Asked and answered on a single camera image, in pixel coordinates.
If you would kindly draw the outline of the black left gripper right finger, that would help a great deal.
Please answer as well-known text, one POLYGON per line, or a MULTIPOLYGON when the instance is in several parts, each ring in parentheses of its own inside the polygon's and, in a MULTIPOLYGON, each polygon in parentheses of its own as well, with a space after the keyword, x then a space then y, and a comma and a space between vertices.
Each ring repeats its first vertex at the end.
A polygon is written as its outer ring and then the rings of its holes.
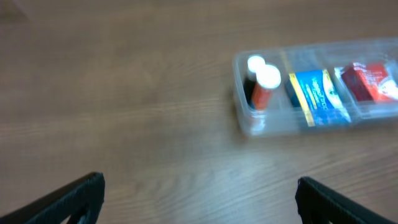
POLYGON ((311 177, 299 178, 295 201, 303 224, 395 224, 311 177))

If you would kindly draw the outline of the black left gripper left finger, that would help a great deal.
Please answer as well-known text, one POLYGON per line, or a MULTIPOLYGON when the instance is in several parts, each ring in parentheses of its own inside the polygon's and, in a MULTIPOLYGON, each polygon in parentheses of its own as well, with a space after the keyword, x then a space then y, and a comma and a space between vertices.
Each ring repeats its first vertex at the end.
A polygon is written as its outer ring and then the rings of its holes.
POLYGON ((96 223, 104 203, 105 179, 91 172, 1 217, 1 223, 96 223))

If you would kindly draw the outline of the blue yellow VapoDrops box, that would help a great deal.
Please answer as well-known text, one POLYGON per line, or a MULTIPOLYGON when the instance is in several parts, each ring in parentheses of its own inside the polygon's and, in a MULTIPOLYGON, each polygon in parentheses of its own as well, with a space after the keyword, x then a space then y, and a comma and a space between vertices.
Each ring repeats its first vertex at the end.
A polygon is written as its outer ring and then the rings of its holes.
POLYGON ((327 70, 290 73, 285 90, 292 106, 302 110, 309 128, 352 122, 327 70))

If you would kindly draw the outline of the red medicine box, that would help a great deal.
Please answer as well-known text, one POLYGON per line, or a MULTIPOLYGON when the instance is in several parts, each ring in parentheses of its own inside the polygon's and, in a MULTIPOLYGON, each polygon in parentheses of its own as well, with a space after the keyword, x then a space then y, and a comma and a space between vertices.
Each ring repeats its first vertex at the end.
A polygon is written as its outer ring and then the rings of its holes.
POLYGON ((356 101, 390 103, 397 101, 396 66, 389 63, 351 63, 335 67, 335 75, 343 82, 356 101))

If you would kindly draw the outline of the orange tube white cap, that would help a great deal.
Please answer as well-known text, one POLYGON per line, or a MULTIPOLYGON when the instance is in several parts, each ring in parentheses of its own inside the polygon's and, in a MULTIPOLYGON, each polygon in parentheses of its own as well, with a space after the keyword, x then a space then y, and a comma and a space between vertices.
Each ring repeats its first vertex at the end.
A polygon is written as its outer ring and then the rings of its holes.
POLYGON ((281 84, 281 74, 274 65, 263 65, 256 70, 250 106, 254 110, 265 110, 275 89, 281 84))

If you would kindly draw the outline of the dark bottle white cap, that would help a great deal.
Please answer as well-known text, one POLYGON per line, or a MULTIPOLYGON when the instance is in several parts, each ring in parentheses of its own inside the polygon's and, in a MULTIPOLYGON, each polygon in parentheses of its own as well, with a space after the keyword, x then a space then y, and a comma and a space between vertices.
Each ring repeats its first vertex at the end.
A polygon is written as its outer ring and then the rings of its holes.
POLYGON ((261 55, 250 55, 247 59, 247 69, 243 82, 243 89, 246 103, 250 104, 254 86, 256 84, 256 70, 265 65, 265 60, 261 55))

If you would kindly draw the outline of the clear plastic container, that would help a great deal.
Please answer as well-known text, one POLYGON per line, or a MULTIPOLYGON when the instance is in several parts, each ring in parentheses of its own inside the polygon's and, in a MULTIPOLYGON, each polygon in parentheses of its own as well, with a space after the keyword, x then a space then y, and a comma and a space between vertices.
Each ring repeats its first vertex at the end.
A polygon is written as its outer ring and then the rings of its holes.
POLYGON ((248 136, 350 128, 397 118, 397 39, 241 52, 234 101, 248 136))

